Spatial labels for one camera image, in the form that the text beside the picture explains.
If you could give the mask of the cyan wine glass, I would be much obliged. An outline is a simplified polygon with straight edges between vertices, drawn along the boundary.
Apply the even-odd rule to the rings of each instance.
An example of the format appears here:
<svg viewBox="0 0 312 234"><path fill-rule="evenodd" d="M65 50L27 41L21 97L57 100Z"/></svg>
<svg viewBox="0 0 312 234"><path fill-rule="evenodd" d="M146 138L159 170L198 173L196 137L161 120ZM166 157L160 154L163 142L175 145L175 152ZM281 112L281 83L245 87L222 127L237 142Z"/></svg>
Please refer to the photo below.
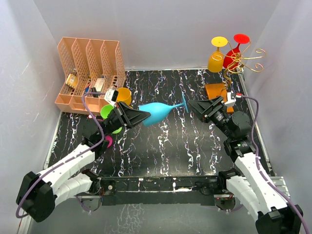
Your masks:
<svg viewBox="0 0 312 234"><path fill-rule="evenodd" d="M188 106L185 100L185 95L182 93L182 103L176 105L168 105L161 102L152 102L144 105L140 105L138 109L140 111L149 112L151 115L143 121L144 126L151 126L153 124L163 121L167 115L178 107L184 107L188 113Z"/></svg>

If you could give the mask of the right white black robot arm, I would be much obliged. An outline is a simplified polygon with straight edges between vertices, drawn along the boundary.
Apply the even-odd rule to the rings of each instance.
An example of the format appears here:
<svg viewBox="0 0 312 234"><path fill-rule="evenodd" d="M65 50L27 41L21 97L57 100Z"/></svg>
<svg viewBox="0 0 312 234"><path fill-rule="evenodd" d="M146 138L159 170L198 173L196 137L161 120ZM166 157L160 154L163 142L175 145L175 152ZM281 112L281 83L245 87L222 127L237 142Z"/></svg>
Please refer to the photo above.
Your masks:
<svg viewBox="0 0 312 234"><path fill-rule="evenodd" d="M236 168L219 172L218 189L238 198L259 234L298 234L304 224L303 212L274 185L261 165L249 116L241 111L227 114L223 97L188 104L199 120L213 122L227 137L224 148Z"/></svg>

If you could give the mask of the orange wine glass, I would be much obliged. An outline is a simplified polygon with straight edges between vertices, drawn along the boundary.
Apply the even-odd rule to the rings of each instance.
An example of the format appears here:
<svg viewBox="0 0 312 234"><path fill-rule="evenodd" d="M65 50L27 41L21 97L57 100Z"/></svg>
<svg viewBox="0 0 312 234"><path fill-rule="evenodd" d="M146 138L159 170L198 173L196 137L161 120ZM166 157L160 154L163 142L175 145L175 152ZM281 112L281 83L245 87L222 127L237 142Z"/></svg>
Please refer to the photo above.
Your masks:
<svg viewBox="0 0 312 234"><path fill-rule="evenodd" d="M211 44L216 47L216 50L211 54L208 60L208 70L212 73L219 73L223 68L224 55L221 53L220 48L228 44L225 37L214 37Z"/></svg>

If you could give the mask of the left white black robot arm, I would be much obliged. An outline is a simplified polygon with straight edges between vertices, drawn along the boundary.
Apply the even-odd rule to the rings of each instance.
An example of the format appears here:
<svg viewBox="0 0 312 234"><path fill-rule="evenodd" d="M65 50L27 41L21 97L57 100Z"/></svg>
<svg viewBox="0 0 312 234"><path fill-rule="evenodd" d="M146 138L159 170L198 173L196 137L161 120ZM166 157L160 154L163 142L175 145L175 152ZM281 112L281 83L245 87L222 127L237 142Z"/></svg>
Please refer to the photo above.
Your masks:
<svg viewBox="0 0 312 234"><path fill-rule="evenodd" d="M133 128L150 116L149 112L132 109L124 102L116 103L105 120L95 121L98 130L84 137L70 154L37 174L30 171L24 176L16 199L17 209L42 222L65 200L80 193L98 193L99 176L82 168L106 151L107 134L122 126Z"/></svg>

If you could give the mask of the magenta wine glass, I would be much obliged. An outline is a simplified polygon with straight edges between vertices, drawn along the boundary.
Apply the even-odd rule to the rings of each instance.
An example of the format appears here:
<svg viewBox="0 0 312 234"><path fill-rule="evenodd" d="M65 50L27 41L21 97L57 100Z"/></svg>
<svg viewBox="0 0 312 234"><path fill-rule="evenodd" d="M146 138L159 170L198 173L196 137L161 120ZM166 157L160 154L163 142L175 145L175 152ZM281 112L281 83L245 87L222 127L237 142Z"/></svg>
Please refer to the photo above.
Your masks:
<svg viewBox="0 0 312 234"><path fill-rule="evenodd" d="M111 145L113 144L113 139L111 136L105 136L105 144L107 148L111 147Z"/></svg>

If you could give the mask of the yellow-orange wine glass front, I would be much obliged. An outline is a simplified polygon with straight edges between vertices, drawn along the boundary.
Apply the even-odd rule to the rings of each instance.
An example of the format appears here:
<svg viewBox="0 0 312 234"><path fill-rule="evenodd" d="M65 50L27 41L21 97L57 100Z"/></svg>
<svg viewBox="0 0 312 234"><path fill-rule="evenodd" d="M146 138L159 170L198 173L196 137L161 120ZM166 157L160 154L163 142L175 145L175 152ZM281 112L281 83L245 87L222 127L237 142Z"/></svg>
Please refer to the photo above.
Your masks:
<svg viewBox="0 0 312 234"><path fill-rule="evenodd" d="M118 96L117 96L117 102L124 102L128 106L131 106L132 101L132 93L128 88L119 88L118 90Z"/></svg>

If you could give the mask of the red wine glass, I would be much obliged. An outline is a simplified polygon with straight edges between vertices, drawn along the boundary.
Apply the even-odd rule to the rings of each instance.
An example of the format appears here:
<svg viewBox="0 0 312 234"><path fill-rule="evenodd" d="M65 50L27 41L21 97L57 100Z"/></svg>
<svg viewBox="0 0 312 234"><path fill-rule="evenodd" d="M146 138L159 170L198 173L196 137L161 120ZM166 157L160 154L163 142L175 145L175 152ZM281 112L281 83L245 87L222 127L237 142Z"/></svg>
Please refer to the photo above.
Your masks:
<svg viewBox="0 0 312 234"><path fill-rule="evenodd" d="M236 57L237 53L240 53L240 49L239 49L240 45L250 43L250 38L245 34L236 34L234 35L234 41L237 43L237 46L232 48L226 54L226 57L224 58L224 61L223 61L224 68L233 69L238 65L238 62L235 62L234 64L232 64L234 62L234 58Z"/></svg>

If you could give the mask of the green wine glass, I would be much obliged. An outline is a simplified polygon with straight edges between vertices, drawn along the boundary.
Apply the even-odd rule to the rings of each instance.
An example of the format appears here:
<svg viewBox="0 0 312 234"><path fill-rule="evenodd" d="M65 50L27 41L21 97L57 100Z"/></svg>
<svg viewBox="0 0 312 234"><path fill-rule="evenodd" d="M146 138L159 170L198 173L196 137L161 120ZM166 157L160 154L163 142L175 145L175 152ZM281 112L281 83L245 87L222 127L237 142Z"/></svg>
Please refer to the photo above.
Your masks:
<svg viewBox="0 0 312 234"><path fill-rule="evenodd" d="M101 117L103 119L106 119L113 109L114 109L114 107L110 104L103 106L101 111L100 111ZM120 127L117 130L113 131L113 134L118 134L121 130L122 130L122 128Z"/></svg>

